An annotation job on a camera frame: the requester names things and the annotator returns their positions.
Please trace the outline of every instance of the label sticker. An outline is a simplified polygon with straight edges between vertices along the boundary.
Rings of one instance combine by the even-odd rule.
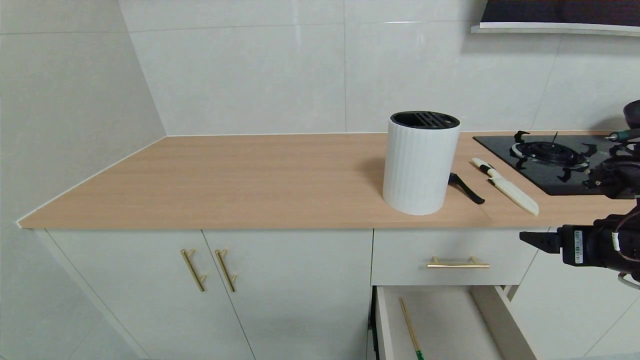
[[[573,232],[573,252],[575,253],[575,263],[582,264],[582,231]]]

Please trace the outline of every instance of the cabinet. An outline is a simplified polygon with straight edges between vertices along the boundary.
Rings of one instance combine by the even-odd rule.
[[[365,359],[371,230],[204,234],[256,360]]]
[[[640,300],[607,331],[607,334],[587,353],[587,356],[605,356],[640,352]]]
[[[200,231],[49,231],[152,359],[253,359]],[[200,291],[180,251],[198,276]]]
[[[546,358],[585,356],[640,295],[616,276],[538,251],[512,299],[514,312]]]
[[[519,232],[524,230],[375,230],[371,282],[373,285],[520,284],[536,253],[536,248],[518,239]],[[434,257],[441,265],[436,264]],[[469,264],[471,257],[482,265]]]

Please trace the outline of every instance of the gold handle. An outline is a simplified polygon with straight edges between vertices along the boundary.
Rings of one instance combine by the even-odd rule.
[[[225,264],[225,255],[227,255],[227,250],[222,249],[222,251],[216,249],[216,257],[220,262],[220,266],[222,266],[222,272],[225,273],[225,277],[227,278],[227,282],[229,283],[229,288],[232,293],[236,292],[236,287],[234,286],[234,282],[236,281],[237,274],[229,277],[229,271],[227,271],[227,264]]]
[[[441,263],[436,256],[427,263],[429,269],[488,269],[490,267],[488,263],[478,263],[475,256],[471,256],[468,263]]]
[[[189,260],[189,257],[196,251],[196,249],[191,249],[187,252],[187,250],[180,250],[180,253],[182,254],[182,258],[184,259],[184,262],[187,263],[187,267],[189,268],[189,271],[191,272],[191,275],[193,275],[193,279],[196,281],[196,284],[198,285],[198,289],[200,289],[201,292],[204,292],[204,286],[202,286],[202,282],[204,281],[204,279],[207,278],[207,274],[202,274],[201,277],[198,277],[196,275],[196,270],[193,269],[193,265],[191,264],[191,260]]]

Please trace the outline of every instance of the countertop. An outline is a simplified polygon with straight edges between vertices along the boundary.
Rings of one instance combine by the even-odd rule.
[[[449,187],[435,214],[411,216],[382,199],[386,134],[166,137],[23,218],[25,228],[319,229],[589,225],[633,200],[549,196],[461,133],[452,171],[486,199]],[[534,217],[470,162],[491,163],[535,199]]]

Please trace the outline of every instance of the knife block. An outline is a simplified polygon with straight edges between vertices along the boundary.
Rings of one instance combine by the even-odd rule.
[[[388,123],[383,198],[409,215],[428,215],[444,204],[460,121],[433,111],[404,111]]]

